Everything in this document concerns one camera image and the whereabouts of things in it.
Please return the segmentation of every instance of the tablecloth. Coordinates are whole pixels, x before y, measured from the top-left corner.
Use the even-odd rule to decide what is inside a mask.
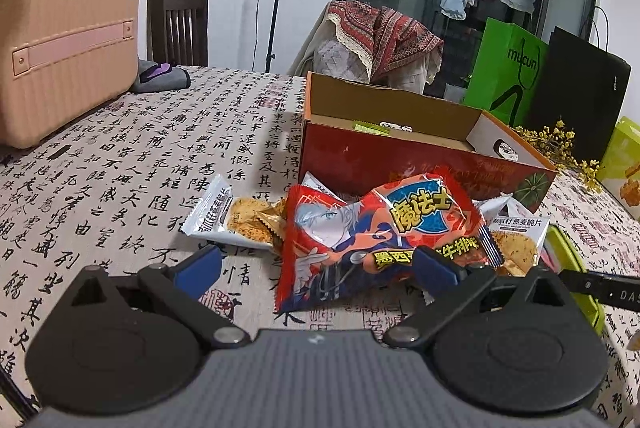
[[[175,264],[204,244],[180,233],[207,181],[225,176],[236,194],[275,201],[295,183],[304,79],[189,68],[191,88],[124,94],[29,151],[0,151],[0,364],[25,392],[24,354],[78,270],[98,264],[130,274]],[[638,274],[640,226],[607,193],[560,175],[541,213],[581,249],[587,266]],[[280,259],[228,247],[220,279],[202,302],[255,335],[260,328],[372,329],[425,307],[410,284],[348,302],[276,314]],[[610,371],[594,409],[628,421],[640,361],[625,350],[640,318],[607,308]],[[0,426],[18,419],[0,398]]]

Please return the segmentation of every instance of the black shopping bag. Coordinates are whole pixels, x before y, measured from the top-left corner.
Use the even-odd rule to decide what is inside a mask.
[[[525,128],[542,130],[562,119],[574,129],[574,157],[604,156],[618,121],[631,66],[556,27],[529,107]]]

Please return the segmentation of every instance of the wooden chair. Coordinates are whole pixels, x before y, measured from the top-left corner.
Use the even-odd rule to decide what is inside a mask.
[[[207,65],[209,0],[147,0],[153,61]]]

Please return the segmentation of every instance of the metal screw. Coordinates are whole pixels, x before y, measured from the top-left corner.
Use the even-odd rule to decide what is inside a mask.
[[[213,333],[213,338],[224,345],[235,345],[244,340],[244,331],[238,327],[222,327]]]
[[[420,332],[413,327],[393,327],[388,332],[389,337],[396,343],[411,343],[420,338]]]

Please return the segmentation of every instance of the table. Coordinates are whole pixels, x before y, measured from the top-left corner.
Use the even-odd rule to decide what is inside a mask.
[[[24,353],[79,269],[130,274],[174,264],[203,241],[179,232],[207,180],[223,174],[237,194],[276,201],[298,175],[304,79],[189,68],[188,90],[125,94],[29,151],[0,151],[0,364],[29,395]],[[541,208],[591,268],[638,274],[640,225],[607,193],[558,176]],[[309,312],[276,314],[280,259],[228,247],[202,302],[251,335],[260,328],[372,329],[382,334],[424,307],[410,284],[373,290]],[[624,349],[640,325],[607,308],[610,372],[595,404],[614,426],[629,421],[640,361]],[[0,426],[17,417],[0,398]]]

